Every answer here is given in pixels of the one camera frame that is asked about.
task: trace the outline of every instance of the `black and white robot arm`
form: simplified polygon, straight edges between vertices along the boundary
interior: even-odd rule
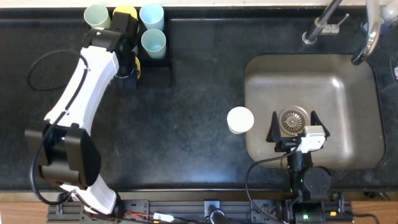
[[[90,138],[91,125],[115,75],[137,82],[132,52],[137,28],[135,18],[117,12],[109,30],[89,30],[80,51],[86,63],[79,60],[63,95],[44,121],[31,123],[25,131],[29,149],[34,153],[37,146],[42,148],[33,163],[41,178],[73,192],[87,212],[110,218],[122,218],[124,206],[100,176],[101,156]]]

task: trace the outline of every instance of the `yellow object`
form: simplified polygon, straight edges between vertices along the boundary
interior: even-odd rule
[[[132,5],[122,5],[122,6],[118,6],[116,7],[116,9],[114,9],[113,14],[115,12],[123,12],[123,13],[128,13],[130,14],[133,18],[136,18],[138,20],[137,17],[137,10],[134,6]]]
[[[141,77],[141,67],[140,67],[140,65],[139,65],[139,60],[138,60],[137,57],[136,57],[136,65],[137,65],[137,69],[138,69],[138,76],[137,76],[137,79],[139,79],[139,77]]]

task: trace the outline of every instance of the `light blue cup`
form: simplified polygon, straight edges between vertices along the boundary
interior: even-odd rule
[[[160,4],[146,4],[139,11],[139,17],[147,29],[164,28],[164,11]]]
[[[164,58],[166,55],[166,36],[158,29],[150,29],[141,37],[141,44],[153,59]]]

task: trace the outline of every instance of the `sink drain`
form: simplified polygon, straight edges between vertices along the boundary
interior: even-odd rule
[[[280,127],[284,132],[290,135],[295,135],[297,132],[301,131],[307,122],[307,112],[298,106],[283,110],[279,115]]]

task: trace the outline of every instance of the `sink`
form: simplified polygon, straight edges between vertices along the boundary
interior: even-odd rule
[[[261,55],[252,59],[244,77],[246,108],[254,126],[246,133],[253,160],[282,154],[266,141],[272,112],[281,133],[294,136],[310,125],[317,112],[330,132],[323,149],[312,152],[315,166],[334,169],[372,168],[385,145],[373,70],[366,62],[351,64],[352,55]],[[280,161],[262,164],[280,167]]]

